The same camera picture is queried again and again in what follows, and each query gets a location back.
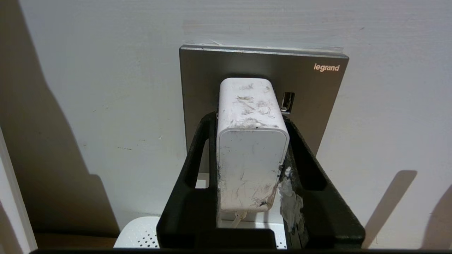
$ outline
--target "white cable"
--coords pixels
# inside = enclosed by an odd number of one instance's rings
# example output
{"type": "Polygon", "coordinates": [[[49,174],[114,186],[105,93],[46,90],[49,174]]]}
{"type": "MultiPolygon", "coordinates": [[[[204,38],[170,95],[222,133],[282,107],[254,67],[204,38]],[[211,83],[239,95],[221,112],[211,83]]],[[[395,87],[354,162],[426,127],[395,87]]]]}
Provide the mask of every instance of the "white cable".
{"type": "Polygon", "coordinates": [[[232,222],[231,227],[232,228],[236,228],[239,225],[240,221],[245,219],[246,214],[247,214],[247,211],[236,212],[235,213],[235,219],[232,222]]]}

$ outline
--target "white device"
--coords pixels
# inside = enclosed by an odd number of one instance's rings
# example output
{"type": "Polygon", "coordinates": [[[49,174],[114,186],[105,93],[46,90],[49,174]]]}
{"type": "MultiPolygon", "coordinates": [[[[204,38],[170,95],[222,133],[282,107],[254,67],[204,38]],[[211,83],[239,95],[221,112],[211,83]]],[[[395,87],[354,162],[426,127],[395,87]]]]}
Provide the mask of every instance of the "white device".
{"type": "Polygon", "coordinates": [[[220,208],[242,214],[273,205],[289,134],[270,81],[228,78],[220,85],[217,163],[220,208]]]}

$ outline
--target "adhesive residue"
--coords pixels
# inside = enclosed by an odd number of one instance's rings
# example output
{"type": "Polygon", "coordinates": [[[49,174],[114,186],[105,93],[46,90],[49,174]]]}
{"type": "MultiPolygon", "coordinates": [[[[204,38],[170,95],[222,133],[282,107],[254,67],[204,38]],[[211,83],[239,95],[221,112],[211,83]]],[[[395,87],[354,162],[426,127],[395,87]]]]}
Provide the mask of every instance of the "adhesive residue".
{"type": "Polygon", "coordinates": [[[283,180],[278,185],[279,195],[281,196],[279,212],[290,231],[302,220],[301,209],[303,208],[303,199],[292,189],[291,174],[292,168],[288,167],[284,172],[283,180]]]}

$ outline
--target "white power adapter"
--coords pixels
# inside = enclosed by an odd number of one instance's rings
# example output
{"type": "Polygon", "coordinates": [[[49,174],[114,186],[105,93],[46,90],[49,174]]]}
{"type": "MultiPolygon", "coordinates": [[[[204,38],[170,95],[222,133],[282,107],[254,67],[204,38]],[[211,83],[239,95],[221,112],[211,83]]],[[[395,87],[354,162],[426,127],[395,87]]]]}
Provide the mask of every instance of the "white power adapter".
{"type": "Polygon", "coordinates": [[[225,79],[217,127],[221,210],[241,218],[247,212],[268,211],[288,144],[272,84],[266,79],[225,79]]]}

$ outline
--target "black plastic holder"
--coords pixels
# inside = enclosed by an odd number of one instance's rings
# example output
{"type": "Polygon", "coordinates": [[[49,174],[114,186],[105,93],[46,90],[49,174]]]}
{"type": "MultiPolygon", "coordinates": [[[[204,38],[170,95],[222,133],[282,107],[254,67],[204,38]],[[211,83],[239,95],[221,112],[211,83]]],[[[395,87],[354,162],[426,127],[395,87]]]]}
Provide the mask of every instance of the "black plastic holder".
{"type": "MultiPolygon", "coordinates": [[[[288,249],[359,249],[365,231],[326,176],[297,127],[284,117],[290,136],[283,169],[292,168],[290,181],[302,197],[303,219],[286,230],[288,249]]],[[[270,229],[221,229],[218,220],[216,160],[217,114],[200,121],[187,158],[157,224],[161,248],[276,249],[270,229]],[[196,189],[199,165],[209,140],[209,187],[196,189]]]]}

